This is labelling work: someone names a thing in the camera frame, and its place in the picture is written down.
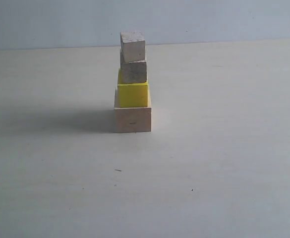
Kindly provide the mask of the large plain wooden cube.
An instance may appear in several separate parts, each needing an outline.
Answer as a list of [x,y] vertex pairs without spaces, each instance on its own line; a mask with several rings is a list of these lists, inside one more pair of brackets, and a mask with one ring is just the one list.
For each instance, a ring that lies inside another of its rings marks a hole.
[[118,90],[114,100],[114,132],[134,133],[152,131],[152,105],[150,89],[148,89],[148,106],[122,108],[119,106]]

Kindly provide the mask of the yellow painted wooden cube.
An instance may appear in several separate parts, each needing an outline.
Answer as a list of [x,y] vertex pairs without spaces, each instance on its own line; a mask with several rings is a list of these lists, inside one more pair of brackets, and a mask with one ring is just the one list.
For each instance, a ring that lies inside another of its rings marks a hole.
[[149,83],[123,83],[121,69],[118,70],[117,92],[122,108],[147,107],[149,105]]

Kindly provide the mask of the medium plain wooden cube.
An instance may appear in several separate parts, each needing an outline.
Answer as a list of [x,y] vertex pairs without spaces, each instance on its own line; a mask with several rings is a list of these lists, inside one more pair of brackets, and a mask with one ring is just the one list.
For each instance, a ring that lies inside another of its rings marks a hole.
[[147,61],[125,62],[120,50],[120,72],[123,83],[145,83],[147,81]]

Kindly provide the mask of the small plain wooden cube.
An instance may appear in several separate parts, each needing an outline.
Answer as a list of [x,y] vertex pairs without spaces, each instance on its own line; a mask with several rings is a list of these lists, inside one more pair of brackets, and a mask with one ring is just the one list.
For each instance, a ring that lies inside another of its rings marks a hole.
[[145,38],[140,31],[120,32],[120,44],[125,62],[145,60]]

